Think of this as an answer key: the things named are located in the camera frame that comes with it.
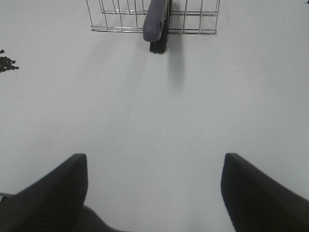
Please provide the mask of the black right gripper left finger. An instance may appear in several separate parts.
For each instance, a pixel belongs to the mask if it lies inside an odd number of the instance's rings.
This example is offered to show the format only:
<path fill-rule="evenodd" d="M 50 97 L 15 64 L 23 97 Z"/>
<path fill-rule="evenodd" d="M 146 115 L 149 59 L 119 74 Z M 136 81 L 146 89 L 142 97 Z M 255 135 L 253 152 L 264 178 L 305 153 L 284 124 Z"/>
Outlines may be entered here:
<path fill-rule="evenodd" d="M 21 192 L 0 202 L 2 232 L 115 232 L 84 204 L 86 154 L 74 154 Z"/>

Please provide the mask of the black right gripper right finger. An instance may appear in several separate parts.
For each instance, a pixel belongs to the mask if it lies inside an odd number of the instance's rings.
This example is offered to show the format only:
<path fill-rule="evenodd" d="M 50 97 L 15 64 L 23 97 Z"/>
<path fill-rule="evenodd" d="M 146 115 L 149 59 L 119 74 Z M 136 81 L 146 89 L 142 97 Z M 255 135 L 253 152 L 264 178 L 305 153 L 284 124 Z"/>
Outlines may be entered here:
<path fill-rule="evenodd" d="M 225 155 L 221 194 L 237 232 L 307 232 L 309 202 L 237 153 Z"/>

